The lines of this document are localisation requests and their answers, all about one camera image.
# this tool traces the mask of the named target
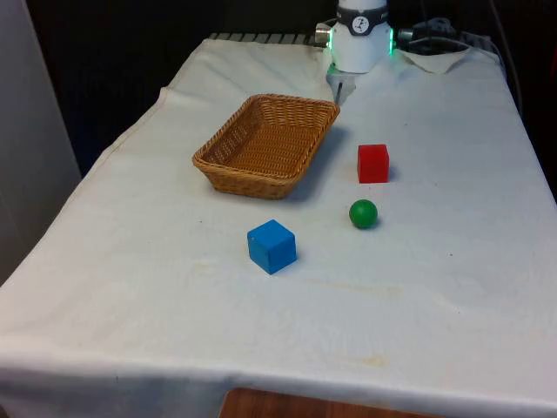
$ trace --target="wicker basket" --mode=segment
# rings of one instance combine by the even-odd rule
[[[324,100],[252,96],[193,164],[221,192],[282,199],[304,177],[339,112]]]

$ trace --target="dark background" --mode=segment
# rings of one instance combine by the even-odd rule
[[[213,31],[310,33],[335,11],[335,0],[27,1],[83,174]],[[557,2],[496,4],[520,76],[525,127],[557,196],[557,83],[550,77]],[[389,6],[391,26],[423,20],[419,0]],[[426,9],[429,17],[448,17],[455,28],[490,35],[502,46],[486,0],[426,0]]]

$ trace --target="wooden floor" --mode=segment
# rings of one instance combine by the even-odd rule
[[[234,389],[225,397],[219,418],[424,418],[382,408],[319,399]]]

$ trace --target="black cable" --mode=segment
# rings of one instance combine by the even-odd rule
[[[493,13],[493,17],[495,17],[495,23],[497,24],[497,29],[499,30],[501,36],[501,42],[503,43],[503,49],[505,50],[505,54],[507,55],[508,66],[511,69],[511,75],[513,76],[513,83],[514,83],[514,92],[516,94],[516,107],[518,108],[520,117],[522,118],[522,91],[520,89],[520,81],[519,81],[519,74],[516,71],[516,66],[514,65],[513,54],[511,54],[511,50],[508,47],[507,35],[505,34],[505,29],[503,28],[503,24],[501,23],[499,12],[495,7],[495,3],[493,0],[488,0],[489,6],[491,7],[491,11]]]
[[[427,19],[427,11],[426,11],[426,1],[419,0],[421,5],[421,18],[424,19],[424,24],[426,25],[426,34],[427,38],[429,39],[429,48],[432,48],[432,34],[429,31],[429,20]]]

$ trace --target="stain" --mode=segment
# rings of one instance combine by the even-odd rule
[[[383,368],[388,365],[387,358],[380,354],[372,355],[371,357],[364,358],[354,358],[354,357],[343,357],[344,361],[348,361],[354,364],[363,364],[368,367]]]
[[[366,357],[364,359],[360,359],[362,364],[371,367],[384,367],[386,366],[386,358],[382,355],[374,355],[372,357]]]
[[[315,280],[315,279],[306,279],[304,281],[307,283],[311,283],[313,285],[329,287],[332,289],[373,293],[379,297],[387,297],[387,298],[394,298],[400,296],[404,290],[402,286],[363,286],[363,285],[352,285],[350,283],[337,283],[334,281],[324,281],[324,280]]]
[[[214,271],[214,263],[212,261],[195,261],[191,265],[191,275],[193,277],[201,274],[212,274]]]

